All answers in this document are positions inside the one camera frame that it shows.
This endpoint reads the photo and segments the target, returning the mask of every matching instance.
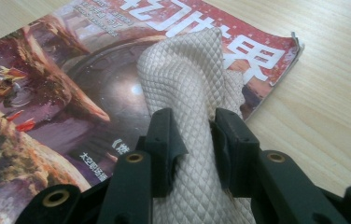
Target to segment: magazine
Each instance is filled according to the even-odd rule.
[[[146,135],[136,62],[149,46],[218,27],[242,71],[244,119],[297,61],[295,36],[262,32],[198,0],[75,0],[0,39],[0,223],[42,189],[86,190]]]

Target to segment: white cloth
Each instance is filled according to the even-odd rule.
[[[171,107],[189,154],[176,166],[171,194],[154,201],[154,223],[255,223],[249,200],[221,189],[209,120],[217,107],[241,116],[243,77],[225,72],[219,29],[179,35],[147,49],[138,73],[149,112]]]

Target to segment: beige textured cloth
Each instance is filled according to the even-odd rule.
[[[224,71],[219,29],[179,35],[147,49],[138,73],[149,112],[171,107],[189,151],[176,167],[175,188],[154,201],[154,223],[255,223],[249,200],[221,189],[209,120],[217,107],[241,116],[241,73]]]

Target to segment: diamond pattern fabric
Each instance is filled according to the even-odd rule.
[[[178,160],[171,194],[154,200],[154,223],[255,223],[249,200],[221,189],[209,120],[217,107],[241,116],[243,77],[224,71],[221,32],[168,38],[147,49],[138,73],[148,110],[171,107],[189,154]]]

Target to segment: light wood surface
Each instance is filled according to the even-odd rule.
[[[0,0],[0,37],[68,0]],[[290,155],[315,184],[351,185],[351,0],[207,0],[261,30],[295,31],[306,48],[247,122],[263,149]]]

